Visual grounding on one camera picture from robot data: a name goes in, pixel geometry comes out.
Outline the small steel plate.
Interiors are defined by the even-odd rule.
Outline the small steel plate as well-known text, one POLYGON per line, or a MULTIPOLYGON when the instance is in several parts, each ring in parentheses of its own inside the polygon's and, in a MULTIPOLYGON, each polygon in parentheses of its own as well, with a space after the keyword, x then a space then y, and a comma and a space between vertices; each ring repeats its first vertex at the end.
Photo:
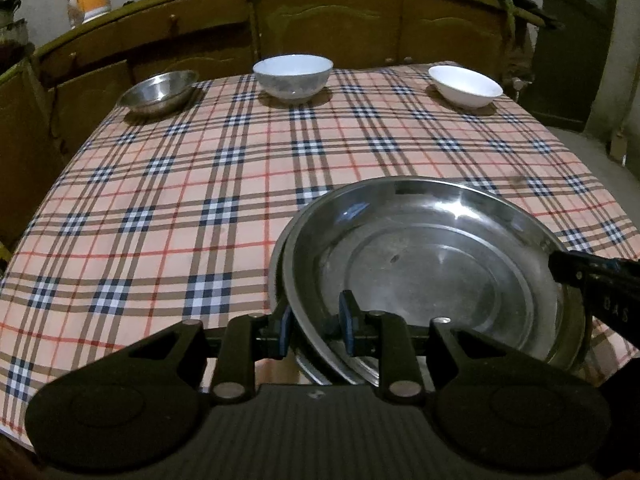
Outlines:
POLYGON ((591 318, 576 290, 552 278, 561 248, 540 221, 495 195, 424 177, 365 180, 312 200, 285 228, 270 294, 291 306, 303 341, 296 359, 319 384, 375 384, 378 364, 337 336, 338 297, 424 328, 449 318, 574 370, 591 318))

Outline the large steel plate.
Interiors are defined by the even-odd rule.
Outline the large steel plate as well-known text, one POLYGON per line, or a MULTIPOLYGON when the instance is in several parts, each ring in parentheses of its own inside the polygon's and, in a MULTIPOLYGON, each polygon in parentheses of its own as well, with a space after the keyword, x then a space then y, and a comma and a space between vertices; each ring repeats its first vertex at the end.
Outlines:
POLYGON ((292 362, 297 370, 299 379, 305 379, 311 385, 316 386, 346 386, 365 385, 366 382, 355 372, 350 370, 343 375, 328 364, 316 349, 309 343, 306 335, 300 329, 295 314, 286 298, 283 277, 283 253, 286 240, 290 235, 294 224, 303 213, 299 210, 286 224, 274 246, 268 270, 268 302, 270 310, 276 313, 284 313, 285 342, 288 344, 288 362, 292 362))

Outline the plaid tablecloth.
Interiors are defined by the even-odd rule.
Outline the plaid tablecloth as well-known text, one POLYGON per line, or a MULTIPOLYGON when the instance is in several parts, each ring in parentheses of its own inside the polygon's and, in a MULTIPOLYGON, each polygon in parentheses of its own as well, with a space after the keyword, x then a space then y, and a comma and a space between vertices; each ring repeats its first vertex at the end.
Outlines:
POLYGON ((570 249, 634 259, 639 233, 605 186, 508 98, 459 110, 423 65, 336 70, 305 105, 253 76, 204 81, 157 122, 108 114, 30 220, 1 281, 1 431, 28 439, 54 378, 183 318, 264 310, 274 244, 296 211, 364 179, 474 186, 570 249))

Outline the dark door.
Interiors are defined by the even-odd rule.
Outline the dark door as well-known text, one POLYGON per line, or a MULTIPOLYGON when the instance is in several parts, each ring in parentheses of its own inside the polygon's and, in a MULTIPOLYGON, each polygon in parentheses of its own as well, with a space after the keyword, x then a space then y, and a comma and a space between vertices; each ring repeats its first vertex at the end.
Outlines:
POLYGON ((542 0, 558 21, 539 29, 520 104, 546 126, 582 132, 610 48, 616 0, 542 0))

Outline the shallow white bowl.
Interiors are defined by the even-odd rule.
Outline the shallow white bowl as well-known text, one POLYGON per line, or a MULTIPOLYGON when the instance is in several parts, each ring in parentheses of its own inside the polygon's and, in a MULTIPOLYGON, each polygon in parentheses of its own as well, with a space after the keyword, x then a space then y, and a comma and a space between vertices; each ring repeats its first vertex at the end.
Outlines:
POLYGON ((464 67, 434 65, 427 73, 445 100, 466 110, 479 110, 503 95, 498 82, 464 67))

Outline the steel mixing bowl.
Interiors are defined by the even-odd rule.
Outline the steel mixing bowl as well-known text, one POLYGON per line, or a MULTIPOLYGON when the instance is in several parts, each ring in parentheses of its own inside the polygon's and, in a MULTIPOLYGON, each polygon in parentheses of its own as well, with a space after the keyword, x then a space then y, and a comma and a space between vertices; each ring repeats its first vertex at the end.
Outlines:
POLYGON ((194 70, 158 74, 125 91, 117 105, 140 117, 166 115, 189 101, 197 82, 194 70))

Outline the blue-white ceramic bowl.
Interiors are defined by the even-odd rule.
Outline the blue-white ceramic bowl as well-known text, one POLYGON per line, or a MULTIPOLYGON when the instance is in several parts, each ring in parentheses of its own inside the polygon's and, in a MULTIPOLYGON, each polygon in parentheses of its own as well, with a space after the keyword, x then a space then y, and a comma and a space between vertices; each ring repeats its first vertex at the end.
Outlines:
POLYGON ((333 62, 312 54, 285 54, 254 64, 260 88, 285 103, 303 103, 318 94, 328 82, 333 62))

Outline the brown wooden sideboard cabinet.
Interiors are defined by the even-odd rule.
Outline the brown wooden sideboard cabinet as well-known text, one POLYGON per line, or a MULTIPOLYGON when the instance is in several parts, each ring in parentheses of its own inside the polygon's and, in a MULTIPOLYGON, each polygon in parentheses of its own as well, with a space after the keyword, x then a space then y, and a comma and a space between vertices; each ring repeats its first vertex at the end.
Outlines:
POLYGON ((13 247, 64 167, 130 87, 194 70, 247 74, 310 53, 338 68, 454 61, 512 73, 498 0, 140 0, 66 32, 1 73, 1 241, 13 247))

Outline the stacked steel steamer pot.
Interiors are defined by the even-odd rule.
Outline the stacked steel steamer pot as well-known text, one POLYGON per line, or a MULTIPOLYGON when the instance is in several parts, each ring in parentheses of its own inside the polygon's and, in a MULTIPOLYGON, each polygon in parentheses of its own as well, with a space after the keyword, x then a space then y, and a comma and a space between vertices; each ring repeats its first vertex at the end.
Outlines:
POLYGON ((15 12, 21 0, 0 1, 0 48, 1 59, 8 58, 28 45, 28 29, 24 18, 17 20, 15 12))

